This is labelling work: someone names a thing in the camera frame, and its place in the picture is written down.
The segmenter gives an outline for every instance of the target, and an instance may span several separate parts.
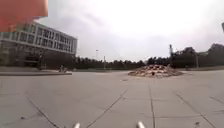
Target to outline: white object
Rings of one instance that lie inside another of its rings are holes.
[[[77,123],[74,128],[80,128],[80,123]]]
[[[138,122],[138,128],[145,128],[144,124],[141,121]]]

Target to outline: debris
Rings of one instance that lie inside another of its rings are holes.
[[[74,128],[80,128],[80,123],[76,123],[76,124],[74,125]]]
[[[122,81],[128,81],[128,79],[123,79]]]
[[[25,117],[21,117],[20,119],[21,119],[21,120],[25,120],[26,118],[25,118]]]
[[[195,123],[195,128],[199,128],[200,127],[200,123],[199,122],[196,122]]]
[[[137,124],[137,128],[145,128],[145,126],[141,121],[139,121]]]
[[[169,65],[168,66],[149,65],[138,68],[128,73],[128,75],[131,76],[142,76],[142,77],[152,77],[152,76],[169,77],[169,76],[178,76],[182,74],[183,74],[182,72],[176,71]]]

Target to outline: street lamp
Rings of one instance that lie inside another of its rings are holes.
[[[99,51],[99,50],[96,50],[96,60],[97,60],[97,58],[98,58],[98,51]]]
[[[41,65],[42,65],[42,59],[43,59],[43,56],[42,54],[39,54],[39,64],[38,64],[38,69],[41,70]]]
[[[198,54],[195,53],[195,56],[196,56],[196,67],[199,68],[199,64],[198,64]]]
[[[103,57],[103,69],[104,70],[106,69],[106,57],[105,56]]]

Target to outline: curb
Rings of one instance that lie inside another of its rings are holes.
[[[58,75],[72,75],[72,73],[0,73],[0,76],[58,76]]]

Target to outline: gray sky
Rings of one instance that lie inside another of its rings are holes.
[[[49,0],[39,20],[78,38],[77,54],[112,61],[168,56],[193,46],[224,44],[223,0]]]

